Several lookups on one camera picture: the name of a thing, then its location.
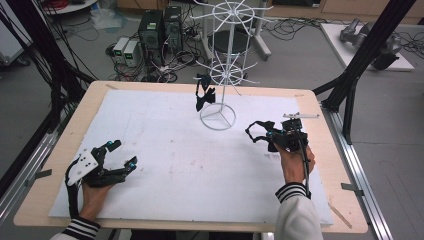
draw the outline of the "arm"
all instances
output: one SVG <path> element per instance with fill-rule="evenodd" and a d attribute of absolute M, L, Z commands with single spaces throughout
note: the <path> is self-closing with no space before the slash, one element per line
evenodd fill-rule
<path fill-rule="evenodd" d="M 90 188 L 83 184 L 84 204 L 80 215 L 71 220 L 68 227 L 50 240 L 93 240 L 96 238 L 100 225 L 95 223 L 97 215 L 103 208 L 103 203 L 113 185 L 102 188 Z"/>
<path fill-rule="evenodd" d="M 306 197 L 302 181 L 305 179 L 302 155 L 290 153 L 277 146 L 286 184 L 275 195 L 281 203 L 275 226 L 276 240 L 323 239 L 319 218 L 312 201 Z M 310 172 L 315 155 L 306 149 Z"/>

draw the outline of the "power supply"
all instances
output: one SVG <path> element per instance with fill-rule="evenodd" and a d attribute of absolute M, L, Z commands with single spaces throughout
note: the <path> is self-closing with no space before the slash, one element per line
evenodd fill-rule
<path fill-rule="evenodd" d="M 123 52 L 125 50 L 125 47 L 127 46 L 127 43 L 130 39 L 127 37 L 122 37 L 119 39 L 118 43 L 113 47 L 113 54 L 115 55 L 115 62 L 120 64 L 125 64 L 125 57 L 123 55 Z"/>
<path fill-rule="evenodd" d="M 141 59 L 140 47 L 137 40 L 130 40 L 124 51 L 125 62 L 128 67 L 136 67 Z"/>
<path fill-rule="evenodd" d="M 165 38 L 161 10 L 146 10 L 141 18 L 138 35 L 143 50 L 146 66 L 164 65 L 162 47 Z"/>
<path fill-rule="evenodd" d="M 168 49 L 171 49 L 174 53 L 182 51 L 183 29 L 181 23 L 181 7 L 166 7 L 163 21 L 165 23 L 165 35 L 168 42 Z"/>

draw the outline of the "white board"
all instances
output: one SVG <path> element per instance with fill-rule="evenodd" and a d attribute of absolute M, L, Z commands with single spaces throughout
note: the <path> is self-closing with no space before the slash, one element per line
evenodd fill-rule
<path fill-rule="evenodd" d="M 244 130 L 256 120 L 286 120 L 284 113 L 298 112 L 296 99 L 225 99 L 237 113 L 236 124 L 214 131 L 195 110 L 194 90 L 110 90 L 79 152 L 119 139 L 122 146 L 106 155 L 105 168 L 121 168 L 133 156 L 139 163 L 125 183 L 112 188 L 99 218 L 275 223 L 280 206 L 275 192 L 284 185 L 280 157 L 267 152 L 266 142 L 253 143 Z M 252 127 L 251 133 L 265 130 Z M 317 168 L 310 178 L 321 223 L 332 224 Z M 69 216 L 64 184 L 50 216 Z"/>
<path fill-rule="evenodd" d="M 355 56 L 357 48 L 352 45 L 350 42 L 342 42 L 340 41 L 340 31 L 345 29 L 347 25 L 339 25 L 339 24 L 327 24 L 322 23 L 321 28 L 327 37 L 327 40 L 330 41 L 331 46 L 339 57 L 340 61 L 343 63 L 345 67 L 349 65 L 350 61 L 352 61 L 353 56 Z M 361 26 L 356 27 L 357 31 L 361 29 Z M 412 71 L 414 67 L 406 60 L 400 53 L 396 54 L 399 57 L 394 63 L 392 63 L 385 70 L 387 71 Z M 367 69 L 374 69 L 372 66 L 368 66 Z"/>

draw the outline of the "person's left hand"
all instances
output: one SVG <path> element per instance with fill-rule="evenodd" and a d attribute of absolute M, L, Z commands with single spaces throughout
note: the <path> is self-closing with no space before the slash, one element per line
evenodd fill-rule
<path fill-rule="evenodd" d="M 109 185 L 102 188 L 91 188 L 86 183 L 82 184 L 84 195 L 84 204 L 80 212 L 80 217 L 94 222 L 97 215 L 103 208 L 104 201 L 109 190 L 114 185 Z"/>

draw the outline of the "person's right hand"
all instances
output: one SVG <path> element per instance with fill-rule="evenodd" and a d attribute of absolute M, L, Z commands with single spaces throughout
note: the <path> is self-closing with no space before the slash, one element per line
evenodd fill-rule
<path fill-rule="evenodd" d="M 281 167 L 286 184 L 291 182 L 302 183 L 305 179 L 302 154 L 300 152 L 288 152 L 277 144 L 274 145 L 281 156 Z M 315 155 L 309 146 L 306 147 L 306 158 L 310 160 L 309 173 L 311 173 L 315 166 Z"/>

